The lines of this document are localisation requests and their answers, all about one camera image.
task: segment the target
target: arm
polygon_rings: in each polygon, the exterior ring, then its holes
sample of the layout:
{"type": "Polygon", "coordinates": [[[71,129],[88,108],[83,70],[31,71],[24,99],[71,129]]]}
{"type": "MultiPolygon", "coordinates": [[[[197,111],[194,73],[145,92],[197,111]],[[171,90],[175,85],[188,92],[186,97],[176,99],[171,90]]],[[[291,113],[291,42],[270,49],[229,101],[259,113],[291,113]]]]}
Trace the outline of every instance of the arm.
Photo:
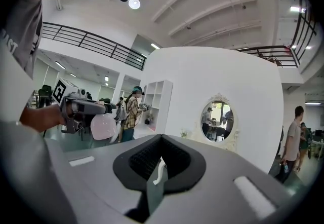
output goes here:
{"type": "Polygon", "coordinates": [[[45,131],[59,124],[65,125],[65,120],[61,116],[61,110],[57,104],[39,109],[26,107],[21,114],[20,122],[38,132],[45,131]]]}
{"type": "Polygon", "coordinates": [[[142,111],[143,111],[143,110],[140,109],[140,108],[138,107],[138,102],[137,102],[137,100],[135,100],[135,101],[131,104],[131,106],[130,106],[130,108],[129,108],[129,112],[132,113],[132,114],[134,114],[134,115],[136,115],[136,117],[138,117],[138,116],[141,114],[142,111]]]}
{"type": "Polygon", "coordinates": [[[285,143],[285,150],[283,152],[281,162],[284,163],[286,161],[285,156],[286,156],[287,151],[292,149],[292,143],[293,143],[293,137],[292,136],[287,136],[286,143],[285,143]]]}

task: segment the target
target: gray t-shirt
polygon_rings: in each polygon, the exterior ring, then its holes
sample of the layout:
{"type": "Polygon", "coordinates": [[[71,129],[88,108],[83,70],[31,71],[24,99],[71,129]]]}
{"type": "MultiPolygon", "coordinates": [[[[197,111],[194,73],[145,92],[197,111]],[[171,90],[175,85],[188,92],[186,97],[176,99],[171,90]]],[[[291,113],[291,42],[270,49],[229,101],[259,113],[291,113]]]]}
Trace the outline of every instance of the gray t-shirt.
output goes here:
{"type": "Polygon", "coordinates": [[[42,0],[18,0],[0,30],[0,43],[7,47],[32,78],[36,52],[42,37],[42,0]]]}
{"type": "Polygon", "coordinates": [[[295,161],[297,159],[297,154],[299,151],[299,142],[300,142],[300,125],[294,120],[288,129],[287,138],[293,137],[291,144],[291,149],[286,151],[286,159],[288,161],[295,161]]]}
{"type": "Polygon", "coordinates": [[[232,131],[233,124],[234,124],[234,115],[233,112],[230,110],[225,114],[225,119],[227,120],[226,131],[232,131]]]}

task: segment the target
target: curved white partition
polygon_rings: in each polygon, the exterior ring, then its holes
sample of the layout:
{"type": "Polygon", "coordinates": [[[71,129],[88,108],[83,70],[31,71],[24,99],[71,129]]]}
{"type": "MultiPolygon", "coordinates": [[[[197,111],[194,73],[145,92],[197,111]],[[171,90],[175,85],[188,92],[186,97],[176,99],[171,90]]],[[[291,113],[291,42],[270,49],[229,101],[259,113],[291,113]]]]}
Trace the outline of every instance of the curved white partition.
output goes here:
{"type": "Polygon", "coordinates": [[[173,83],[165,134],[180,136],[181,129],[193,131],[201,109],[221,93],[237,113],[237,153],[261,170],[270,170],[284,111],[275,64],[220,48],[165,48],[148,57],[141,86],[162,80],[173,83]]]}

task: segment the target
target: woman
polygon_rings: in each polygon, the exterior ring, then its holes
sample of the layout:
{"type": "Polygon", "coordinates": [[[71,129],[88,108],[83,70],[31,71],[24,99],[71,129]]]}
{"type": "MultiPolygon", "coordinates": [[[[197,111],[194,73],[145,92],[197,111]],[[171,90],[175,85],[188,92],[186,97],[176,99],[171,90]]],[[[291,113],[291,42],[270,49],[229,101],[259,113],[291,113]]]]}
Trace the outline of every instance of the woman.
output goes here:
{"type": "Polygon", "coordinates": [[[122,134],[119,136],[118,142],[130,141],[134,135],[135,122],[144,109],[138,107],[137,99],[142,97],[142,88],[135,86],[132,94],[126,99],[126,108],[128,116],[122,125],[122,134]]]}
{"type": "Polygon", "coordinates": [[[300,171],[300,168],[301,168],[301,166],[303,164],[304,157],[305,157],[305,155],[307,154],[307,151],[308,151],[308,142],[311,139],[311,133],[306,128],[306,125],[305,125],[304,122],[300,124],[300,128],[301,128],[302,133],[300,135],[300,143],[299,143],[300,155],[299,155],[299,164],[298,164],[298,166],[296,168],[297,172],[300,171]]]}

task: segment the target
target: hand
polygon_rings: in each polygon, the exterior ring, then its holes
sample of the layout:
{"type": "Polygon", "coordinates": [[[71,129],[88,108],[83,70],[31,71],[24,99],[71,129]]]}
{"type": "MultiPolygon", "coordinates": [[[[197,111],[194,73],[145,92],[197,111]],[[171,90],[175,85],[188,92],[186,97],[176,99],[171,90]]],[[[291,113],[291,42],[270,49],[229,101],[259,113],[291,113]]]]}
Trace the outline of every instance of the hand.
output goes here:
{"type": "Polygon", "coordinates": [[[286,161],[287,161],[286,156],[284,156],[284,157],[281,159],[280,164],[284,164],[286,161]]]}

